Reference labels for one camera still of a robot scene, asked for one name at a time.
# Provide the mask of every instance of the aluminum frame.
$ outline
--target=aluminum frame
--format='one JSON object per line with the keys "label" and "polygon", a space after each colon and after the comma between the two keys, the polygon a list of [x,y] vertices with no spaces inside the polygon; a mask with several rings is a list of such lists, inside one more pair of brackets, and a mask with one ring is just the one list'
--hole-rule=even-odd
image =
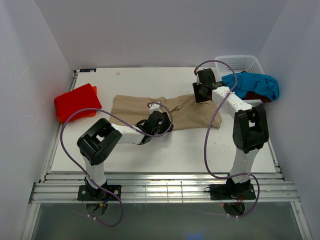
{"label": "aluminum frame", "polygon": [[[69,90],[73,90],[79,70],[74,71],[73,80]],[[31,192],[27,217],[21,233],[22,240],[30,240],[35,229],[41,203],[94,203],[77,201],[78,188],[84,184],[84,174],[81,173],[54,173],[51,166],[58,147],[60,124],[51,151],[46,159],[45,168],[39,183],[34,184]],[[291,202],[298,228],[303,240],[312,239],[304,213],[301,208],[299,194],[294,182],[283,178],[277,157],[271,141],[268,146],[273,158],[275,173],[258,173],[261,192],[259,202]],[[151,204],[151,203],[221,203],[221,200],[210,200],[210,195],[204,192],[209,184],[221,184],[224,180],[213,178],[209,174],[192,173],[107,173],[109,184],[121,184],[124,203]],[[257,184],[252,181],[257,191]]]}

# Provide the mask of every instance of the dark red cloth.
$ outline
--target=dark red cloth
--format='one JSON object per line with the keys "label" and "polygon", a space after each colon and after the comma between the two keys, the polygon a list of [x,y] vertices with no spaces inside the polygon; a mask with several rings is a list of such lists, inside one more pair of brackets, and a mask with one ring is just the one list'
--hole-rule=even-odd
{"label": "dark red cloth", "polygon": [[271,100],[266,96],[259,95],[254,91],[248,91],[247,94],[242,98],[243,100],[255,100],[260,99],[263,103],[271,103]]}
{"label": "dark red cloth", "polygon": [[[97,94],[89,83],[57,96],[54,99],[54,105],[56,107],[56,115],[63,123],[65,123],[72,114],[80,109],[102,108]],[[95,112],[96,111],[94,110],[80,112],[71,119],[71,122]]]}

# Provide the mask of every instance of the white tabletop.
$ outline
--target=white tabletop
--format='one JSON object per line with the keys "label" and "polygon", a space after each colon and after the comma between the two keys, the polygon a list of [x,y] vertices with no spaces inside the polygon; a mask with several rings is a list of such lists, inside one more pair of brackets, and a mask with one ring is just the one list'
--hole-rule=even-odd
{"label": "white tabletop", "polygon": [[[90,83],[97,86],[102,109],[111,111],[114,97],[173,98],[192,94],[196,81],[191,67],[158,68],[97,68],[96,72],[80,72],[75,88]],[[212,172],[228,173],[233,165],[236,146],[232,139],[233,119],[221,110],[222,124],[211,128],[208,140],[208,165]],[[95,117],[82,118],[69,123],[63,140],[70,154],[84,167],[85,163],[77,146],[78,138],[98,119],[109,116],[98,112]],[[206,173],[204,140],[206,128],[173,131],[154,138],[145,145],[117,144],[105,160],[106,172],[130,173]],[[52,172],[80,172],[66,156],[59,142]],[[252,173],[274,173],[275,167],[268,144],[260,150],[252,166]]]}

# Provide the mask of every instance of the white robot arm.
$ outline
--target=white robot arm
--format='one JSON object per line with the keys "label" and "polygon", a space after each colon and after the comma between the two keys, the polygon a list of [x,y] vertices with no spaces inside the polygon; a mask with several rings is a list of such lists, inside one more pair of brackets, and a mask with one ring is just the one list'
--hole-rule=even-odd
{"label": "white robot arm", "polygon": [[[197,103],[214,101],[221,104],[230,92],[229,87],[222,82],[216,82],[211,68],[200,69],[196,72],[197,81],[193,83]],[[262,106],[252,106],[234,93],[225,100],[222,108],[233,118],[233,142],[236,146],[234,163],[230,176],[240,173],[250,173],[256,155],[269,139],[266,111]],[[252,186],[248,175],[229,178],[226,185],[219,191],[228,192],[229,196],[241,196]]]}
{"label": "white robot arm", "polygon": [[90,178],[85,177],[86,190],[84,192],[88,196],[82,196],[83,198],[80,199],[78,195],[78,200],[99,200],[105,196],[105,192],[93,184],[92,180],[103,188],[110,188],[105,177],[104,161],[116,144],[143,145],[150,142],[152,137],[145,136],[136,129],[153,136],[164,133],[170,127],[171,121],[168,114],[162,112],[158,104],[149,105],[149,112],[148,119],[139,121],[133,129],[110,123],[105,118],[101,118],[78,139],[77,145],[90,176]]}

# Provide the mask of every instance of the blue towel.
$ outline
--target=blue towel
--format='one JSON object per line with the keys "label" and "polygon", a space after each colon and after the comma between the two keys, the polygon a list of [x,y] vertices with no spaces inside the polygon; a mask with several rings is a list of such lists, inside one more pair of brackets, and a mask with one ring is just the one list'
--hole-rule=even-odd
{"label": "blue towel", "polygon": [[[279,86],[271,76],[249,72],[236,73],[238,83],[233,90],[235,94],[243,99],[248,92],[266,96],[271,101],[279,97]],[[235,84],[235,76],[232,74],[223,76],[222,81],[231,89]]]}

